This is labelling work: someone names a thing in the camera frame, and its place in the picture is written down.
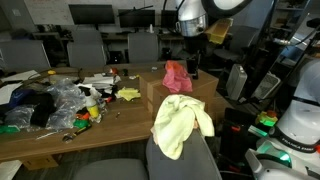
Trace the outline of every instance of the yellow object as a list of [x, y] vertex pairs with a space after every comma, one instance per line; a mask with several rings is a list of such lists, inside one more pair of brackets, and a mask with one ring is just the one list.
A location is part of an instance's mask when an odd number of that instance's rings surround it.
[[269, 116], [267, 112], [262, 111], [256, 119], [256, 124], [261, 123], [265, 126], [272, 127], [276, 124], [277, 121], [278, 118], [276, 116]]
[[118, 94], [127, 101], [130, 101], [133, 98], [141, 97], [141, 94], [138, 92], [138, 90], [134, 88], [122, 88], [118, 91]]
[[211, 25], [204, 33], [212, 43], [222, 44], [227, 35], [229, 27], [232, 25], [232, 19], [219, 19]]
[[97, 105], [87, 107], [87, 110], [92, 118], [97, 118], [99, 116], [99, 109]]
[[49, 71], [48, 71], [48, 74], [49, 74], [49, 75], [54, 75], [54, 74], [57, 74], [57, 73], [56, 73], [54, 70], [49, 70]]

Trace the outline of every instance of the computer monitor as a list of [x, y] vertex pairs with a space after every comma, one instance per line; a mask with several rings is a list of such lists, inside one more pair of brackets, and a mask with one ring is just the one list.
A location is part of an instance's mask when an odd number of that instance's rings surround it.
[[155, 10], [119, 9], [120, 27], [149, 27], [155, 25]]
[[161, 27], [162, 28], [175, 28], [178, 22], [177, 11], [161, 11]]
[[114, 24], [112, 5], [70, 4], [74, 24]]

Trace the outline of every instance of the wooden table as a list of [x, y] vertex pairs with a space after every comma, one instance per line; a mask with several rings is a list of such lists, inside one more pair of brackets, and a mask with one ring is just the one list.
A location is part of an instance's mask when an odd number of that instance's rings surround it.
[[[121, 69], [126, 68], [129, 75], [137, 75], [142, 72], [151, 71], [151, 67], [163, 69], [164, 62], [151, 63], [144, 65], [120, 64], [117, 65], [120, 74]], [[83, 70], [80, 76], [91, 76], [94, 73], [108, 71], [104, 67], [95, 70]], [[78, 74], [77, 69], [59, 68], [59, 72], [74, 72]], [[139, 88], [139, 79], [130, 80], [128, 77], [122, 77], [118, 83], [119, 88], [133, 87]], [[78, 151], [83, 149], [107, 146], [112, 144], [124, 143], [147, 139], [150, 135], [150, 128], [153, 125], [151, 114], [143, 107], [140, 99], [133, 101], [112, 102], [107, 107], [102, 121], [93, 123], [92, 128], [76, 137], [71, 143], [62, 142], [62, 138], [67, 132], [74, 132], [76, 129], [68, 129], [59, 134], [54, 134], [44, 139], [36, 140], [39, 135], [46, 134], [47, 130], [37, 132], [25, 132], [15, 134], [0, 135], [0, 162], [9, 160], [21, 160], [30, 163], [32, 159], [42, 158], [49, 161], [51, 155]]]

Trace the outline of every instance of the gray office chair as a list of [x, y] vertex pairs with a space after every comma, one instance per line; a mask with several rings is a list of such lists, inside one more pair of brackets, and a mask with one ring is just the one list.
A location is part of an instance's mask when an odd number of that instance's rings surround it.
[[72, 31], [73, 42], [75, 43], [101, 43], [103, 44], [101, 33], [97, 30], [75, 30]]
[[153, 33], [128, 35], [130, 63], [155, 62], [159, 58], [158, 36]]
[[43, 71], [50, 69], [42, 41], [0, 42], [0, 68], [6, 71]]
[[259, 30], [249, 26], [233, 26], [229, 49], [215, 49], [213, 53], [226, 60], [239, 62], [243, 59], [244, 49], [255, 43]]
[[149, 138], [148, 172], [140, 160], [111, 159], [94, 162], [81, 168], [74, 180], [220, 180], [221, 175], [204, 138], [194, 130], [183, 143], [178, 160], [166, 157]]
[[102, 44], [72, 43], [67, 45], [70, 67], [99, 68], [106, 65]]
[[106, 65], [104, 44], [97, 30], [75, 30], [67, 45], [70, 67], [98, 68]]

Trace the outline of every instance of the chair backrest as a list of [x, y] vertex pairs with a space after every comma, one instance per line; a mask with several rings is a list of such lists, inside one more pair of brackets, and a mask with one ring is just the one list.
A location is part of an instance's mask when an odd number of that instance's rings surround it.
[[158, 61], [158, 36], [153, 33], [130, 33], [128, 35], [129, 62]]
[[230, 51], [243, 54], [243, 49], [255, 43], [259, 29], [249, 26], [232, 26], [230, 32], [233, 34], [230, 42]]
[[152, 136], [147, 144], [146, 155], [150, 180], [222, 179], [210, 149], [198, 130], [193, 130], [183, 143], [182, 154], [177, 160], [166, 157]]
[[103, 43], [101, 33], [93, 29], [72, 31], [72, 38], [75, 43]]
[[67, 49], [70, 67], [98, 68], [106, 65], [106, 56], [102, 44], [69, 42]]
[[40, 40], [0, 42], [0, 68], [6, 71], [43, 71], [50, 69]]

